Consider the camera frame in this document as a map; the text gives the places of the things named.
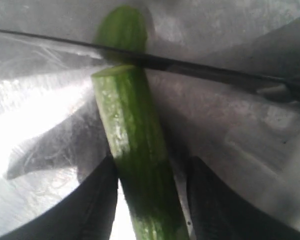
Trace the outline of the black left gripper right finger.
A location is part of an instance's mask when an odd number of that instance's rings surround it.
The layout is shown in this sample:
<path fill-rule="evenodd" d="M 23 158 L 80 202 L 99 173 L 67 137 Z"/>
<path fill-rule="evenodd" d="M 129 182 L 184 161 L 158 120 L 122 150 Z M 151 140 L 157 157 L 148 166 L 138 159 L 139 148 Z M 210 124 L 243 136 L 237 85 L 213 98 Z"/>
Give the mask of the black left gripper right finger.
<path fill-rule="evenodd" d="M 187 161 L 187 200 L 198 240 L 300 240 L 299 231 L 243 199 L 199 157 Z"/>

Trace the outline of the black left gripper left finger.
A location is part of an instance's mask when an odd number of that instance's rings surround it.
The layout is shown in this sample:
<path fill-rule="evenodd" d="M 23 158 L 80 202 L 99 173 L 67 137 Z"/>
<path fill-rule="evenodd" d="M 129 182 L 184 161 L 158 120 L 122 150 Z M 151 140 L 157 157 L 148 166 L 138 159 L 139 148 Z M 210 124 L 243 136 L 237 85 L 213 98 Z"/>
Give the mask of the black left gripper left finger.
<path fill-rule="evenodd" d="M 118 200 L 118 174 L 111 156 L 70 195 L 2 240 L 108 240 Z"/>

